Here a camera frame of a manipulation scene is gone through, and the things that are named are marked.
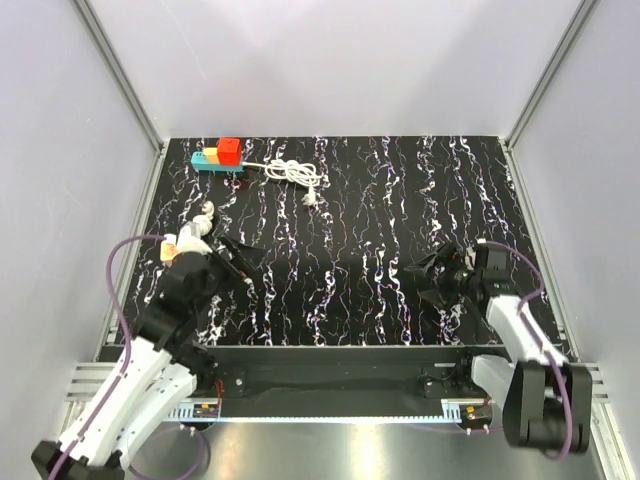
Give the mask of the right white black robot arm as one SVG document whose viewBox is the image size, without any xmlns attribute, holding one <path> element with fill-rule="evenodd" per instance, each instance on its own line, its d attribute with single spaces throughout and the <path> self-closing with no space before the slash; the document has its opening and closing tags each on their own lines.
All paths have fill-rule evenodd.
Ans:
<svg viewBox="0 0 640 480">
<path fill-rule="evenodd" d="M 507 354 L 479 354 L 453 372 L 457 390 L 476 396 L 483 390 L 502 414 L 502 429 L 513 447 L 540 451 L 560 460 L 583 454 L 591 437 L 593 380 L 548 338 L 529 303 L 543 292 L 523 295 L 510 261 L 533 263 L 515 248 L 480 239 L 467 252 L 447 242 L 406 266 L 427 280 L 420 297 L 438 309 L 469 301 L 498 334 Z"/>
</svg>

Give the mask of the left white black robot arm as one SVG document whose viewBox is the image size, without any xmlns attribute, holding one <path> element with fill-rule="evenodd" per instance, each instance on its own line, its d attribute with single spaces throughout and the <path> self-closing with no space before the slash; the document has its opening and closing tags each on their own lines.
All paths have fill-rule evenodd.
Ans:
<svg viewBox="0 0 640 480">
<path fill-rule="evenodd" d="M 57 440 L 33 450 L 40 477 L 124 478 L 172 410 L 217 386 L 215 358 L 194 340 L 198 320 L 218 293 L 251 286 L 265 255 L 226 235 L 205 253 L 178 253 L 141 316 L 122 325 L 124 349 L 97 393 Z"/>
</svg>

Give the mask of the teal power strip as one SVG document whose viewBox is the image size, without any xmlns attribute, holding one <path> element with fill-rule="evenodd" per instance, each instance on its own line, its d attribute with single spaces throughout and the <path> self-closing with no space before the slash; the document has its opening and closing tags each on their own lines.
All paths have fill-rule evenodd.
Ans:
<svg viewBox="0 0 640 480">
<path fill-rule="evenodd" d="M 191 155 L 191 166 L 196 172 L 223 174 L 223 173 L 241 173 L 244 171 L 242 165 L 228 166 L 210 163 L 202 151 L 196 151 Z"/>
</svg>

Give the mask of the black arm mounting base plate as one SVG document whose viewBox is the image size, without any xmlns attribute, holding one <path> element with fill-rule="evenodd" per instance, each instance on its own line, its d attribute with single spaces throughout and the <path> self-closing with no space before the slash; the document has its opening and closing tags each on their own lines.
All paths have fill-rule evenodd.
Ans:
<svg viewBox="0 0 640 480">
<path fill-rule="evenodd" d="M 483 401 L 496 394 L 471 378 L 473 360 L 505 359 L 490 346 L 213 347 L 193 401 L 221 401 L 237 421 L 371 417 L 421 422 L 444 400 Z M 221 379 L 224 392 L 213 385 Z"/>
</svg>

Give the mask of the beige cube plug adapter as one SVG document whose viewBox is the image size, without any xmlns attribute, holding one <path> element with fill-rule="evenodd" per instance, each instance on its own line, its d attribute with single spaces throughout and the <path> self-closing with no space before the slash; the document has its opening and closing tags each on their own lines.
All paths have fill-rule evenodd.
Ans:
<svg viewBox="0 0 640 480">
<path fill-rule="evenodd" d="M 164 239 L 160 244 L 160 261 L 165 265 L 171 265 L 175 257 L 179 254 L 178 247 L 174 241 Z"/>
</svg>

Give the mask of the red cube socket adapter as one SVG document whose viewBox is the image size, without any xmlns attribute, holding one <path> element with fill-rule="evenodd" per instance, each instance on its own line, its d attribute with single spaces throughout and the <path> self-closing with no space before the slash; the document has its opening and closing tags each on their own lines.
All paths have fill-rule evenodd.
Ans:
<svg viewBox="0 0 640 480">
<path fill-rule="evenodd" d="M 239 167 L 242 163 L 242 144 L 239 138 L 223 137 L 217 144 L 219 164 L 225 167 Z"/>
</svg>

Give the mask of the yellow cube plug adapter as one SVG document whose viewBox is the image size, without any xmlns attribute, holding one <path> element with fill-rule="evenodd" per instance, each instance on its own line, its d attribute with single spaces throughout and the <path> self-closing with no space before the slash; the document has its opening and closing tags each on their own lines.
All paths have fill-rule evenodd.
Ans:
<svg viewBox="0 0 640 480">
<path fill-rule="evenodd" d="M 218 148 L 217 147 L 207 147 L 211 149 L 211 155 L 209 157 L 209 163 L 211 164 L 216 164 L 219 165 L 220 161 L 219 161 L 219 155 L 218 155 Z"/>
</svg>

